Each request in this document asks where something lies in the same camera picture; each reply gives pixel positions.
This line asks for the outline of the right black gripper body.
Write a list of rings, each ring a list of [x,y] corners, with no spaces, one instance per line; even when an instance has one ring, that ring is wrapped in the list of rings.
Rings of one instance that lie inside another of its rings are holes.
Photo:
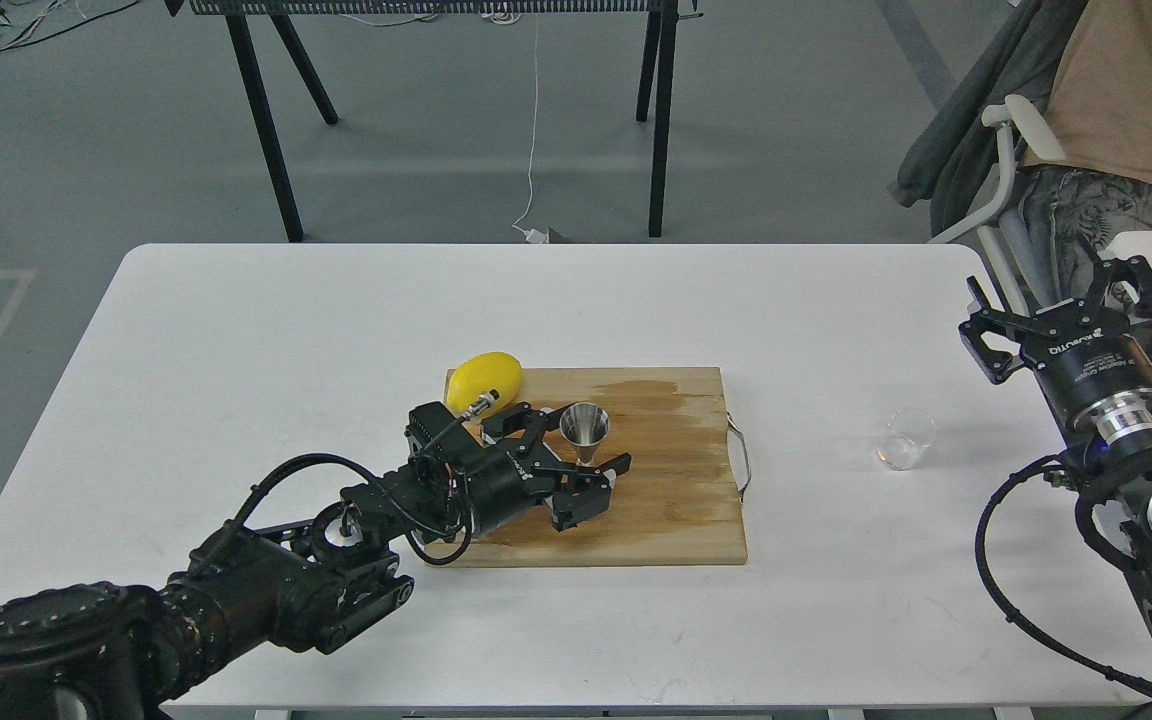
[[[1152,361],[1134,338],[1129,314],[1108,297],[1097,305],[1066,300],[1024,318],[1016,342],[1061,427],[1091,427],[1112,397],[1152,410]]]

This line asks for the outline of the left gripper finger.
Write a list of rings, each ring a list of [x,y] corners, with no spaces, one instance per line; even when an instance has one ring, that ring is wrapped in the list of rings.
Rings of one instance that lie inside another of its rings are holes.
[[[536,461],[536,498],[547,507],[550,525],[563,532],[607,511],[617,478],[630,471],[631,462],[630,454],[596,467]]]
[[[520,402],[483,420],[482,441],[494,445],[500,439],[522,432],[518,442],[522,446],[531,446],[543,439],[545,433],[558,430],[559,425],[561,425],[561,411],[548,407],[536,409],[526,402]]]

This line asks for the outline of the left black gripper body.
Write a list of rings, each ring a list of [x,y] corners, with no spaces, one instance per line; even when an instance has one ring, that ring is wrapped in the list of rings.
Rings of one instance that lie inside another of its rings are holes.
[[[439,402],[417,406],[408,415],[408,468],[425,486],[444,493],[444,526],[467,536],[486,536],[540,507],[536,498],[536,461],[562,461],[545,437],[531,446],[522,432],[494,445],[467,429],[465,415]]]

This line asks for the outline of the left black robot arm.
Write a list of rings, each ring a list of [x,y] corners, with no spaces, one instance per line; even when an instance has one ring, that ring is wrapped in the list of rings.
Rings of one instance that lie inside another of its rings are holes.
[[[0,606],[0,719],[160,719],[165,702],[270,643],[333,653],[410,600],[394,539],[429,564],[535,507],[556,530],[607,511],[632,458],[566,462],[558,410],[484,420],[417,406],[406,464],[376,475],[334,454],[285,461],[164,588],[109,582]]]

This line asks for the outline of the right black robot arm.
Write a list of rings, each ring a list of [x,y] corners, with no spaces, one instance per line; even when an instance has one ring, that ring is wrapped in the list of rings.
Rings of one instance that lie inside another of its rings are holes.
[[[1087,659],[1043,632],[998,585],[986,551],[990,521],[1011,488],[1034,477],[1070,488],[1079,537],[1124,575],[1152,639],[1152,361],[1135,338],[1135,331],[1152,328],[1151,265],[1142,256],[1102,260],[1084,296],[1032,316],[992,306],[975,278],[968,288],[973,313],[958,333],[969,354],[993,384],[1030,370],[1066,444],[992,493],[975,528],[975,568],[1021,632],[1152,698],[1149,680]]]

